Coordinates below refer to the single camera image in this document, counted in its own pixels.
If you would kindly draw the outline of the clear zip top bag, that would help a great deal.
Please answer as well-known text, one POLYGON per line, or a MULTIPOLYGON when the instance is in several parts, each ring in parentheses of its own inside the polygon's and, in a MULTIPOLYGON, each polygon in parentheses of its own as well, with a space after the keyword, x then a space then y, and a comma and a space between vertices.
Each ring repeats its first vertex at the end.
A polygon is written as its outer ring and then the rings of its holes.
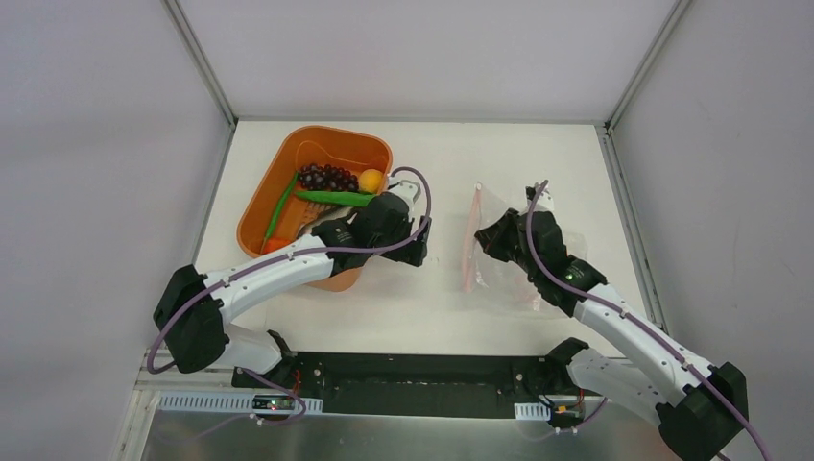
POLYGON ((547 184, 525 189, 523 206, 508 206, 476 185, 464 240, 464 290, 497 308, 560 317, 604 277, 583 260, 586 241, 554 217, 547 184))

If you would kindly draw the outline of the dark red grape bunch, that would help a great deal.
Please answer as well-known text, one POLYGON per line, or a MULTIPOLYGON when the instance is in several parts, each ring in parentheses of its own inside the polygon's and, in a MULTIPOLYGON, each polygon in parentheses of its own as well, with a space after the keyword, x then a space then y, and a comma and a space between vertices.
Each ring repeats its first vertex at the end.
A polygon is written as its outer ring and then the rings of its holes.
POLYGON ((299 185, 305 190, 358 192, 358 177, 349 170, 330 164, 310 163, 298 171, 299 185))

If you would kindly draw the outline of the grey toy fish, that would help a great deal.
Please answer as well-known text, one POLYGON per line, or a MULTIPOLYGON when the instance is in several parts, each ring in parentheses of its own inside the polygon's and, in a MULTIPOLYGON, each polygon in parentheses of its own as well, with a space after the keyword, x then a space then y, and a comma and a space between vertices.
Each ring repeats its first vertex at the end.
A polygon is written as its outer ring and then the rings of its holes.
POLYGON ((331 209, 320 212, 316 218, 304 225, 303 228, 307 232, 310 232, 312 229, 324 222, 351 217, 356 213, 356 211, 357 208, 353 206, 335 206, 331 209))

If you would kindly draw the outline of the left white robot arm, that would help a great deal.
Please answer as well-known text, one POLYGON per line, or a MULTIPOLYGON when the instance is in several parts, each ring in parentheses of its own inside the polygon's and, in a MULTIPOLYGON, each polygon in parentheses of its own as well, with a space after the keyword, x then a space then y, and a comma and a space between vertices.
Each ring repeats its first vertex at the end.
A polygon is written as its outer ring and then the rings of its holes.
POLYGON ((213 365, 249 369, 270 388, 285 386, 293 363, 270 332, 236 326, 244 312, 292 288, 363 267, 374 255, 393 260, 418 246, 428 229, 413 231, 414 192, 386 191, 351 218, 325 221, 293 243, 243 265, 208 274, 178 269, 154 312, 156 342, 170 366, 192 374, 213 365))

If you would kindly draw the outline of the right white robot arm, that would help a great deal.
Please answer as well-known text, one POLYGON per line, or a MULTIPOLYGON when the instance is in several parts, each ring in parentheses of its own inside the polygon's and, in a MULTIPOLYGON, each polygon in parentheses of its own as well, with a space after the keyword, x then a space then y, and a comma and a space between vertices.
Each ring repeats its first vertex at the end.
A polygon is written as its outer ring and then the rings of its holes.
POLYGON ((508 209, 474 239, 492 259, 513 263, 566 316, 611 343, 629 365, 569 339, 550 352, 546 384, 566 394, 579 386, 652 424, 681 460, 712 460, 749 420, 747 380, 730 362, 715 365, 629 307, 607 278, 573 255, 549 211, 508 209))

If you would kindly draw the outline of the orange fruit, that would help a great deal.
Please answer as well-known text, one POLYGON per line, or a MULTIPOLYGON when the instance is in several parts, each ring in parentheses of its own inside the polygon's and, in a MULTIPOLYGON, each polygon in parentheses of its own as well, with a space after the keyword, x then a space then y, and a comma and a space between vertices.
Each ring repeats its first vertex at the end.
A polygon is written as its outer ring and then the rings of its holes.
POLYGON ((385 181, 385 175, 377 169, 363 171, 357 179, 360 193, 377 194, 385 181))

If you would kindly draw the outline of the red tomato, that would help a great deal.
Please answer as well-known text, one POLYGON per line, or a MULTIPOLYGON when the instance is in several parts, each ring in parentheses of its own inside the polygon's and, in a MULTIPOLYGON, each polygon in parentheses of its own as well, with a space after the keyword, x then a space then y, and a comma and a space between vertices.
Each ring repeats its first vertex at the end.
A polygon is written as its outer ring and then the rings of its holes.
POLYGON ((280 249, 283 249, 292 243, 293 241, 287 238, 270 237, 263 244, 261 248, 261 253, 263 255, 267 255, 280 249))

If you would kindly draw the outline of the orange plastic basket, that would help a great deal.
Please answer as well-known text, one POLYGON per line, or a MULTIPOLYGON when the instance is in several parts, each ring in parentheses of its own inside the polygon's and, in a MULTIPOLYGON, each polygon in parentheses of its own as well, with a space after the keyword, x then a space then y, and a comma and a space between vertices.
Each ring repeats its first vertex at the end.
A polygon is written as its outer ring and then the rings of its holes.
POLYGON ((382 139, 327 126, 305 126, 280 144, 237 226, 243 252, 257 258, 292 243, 324 211, 328 195, 360 194, 368 170, 391 171, 393 154, 382 139))

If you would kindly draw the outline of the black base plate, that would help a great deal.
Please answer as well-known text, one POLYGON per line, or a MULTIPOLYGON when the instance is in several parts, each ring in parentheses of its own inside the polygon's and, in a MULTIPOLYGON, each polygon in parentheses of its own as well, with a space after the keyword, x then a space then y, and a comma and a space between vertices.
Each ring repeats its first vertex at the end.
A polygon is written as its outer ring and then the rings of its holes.
POLYGON ((292 352, 264 377, 332 414, 510 419, 590 395, 537 356, 292 352))

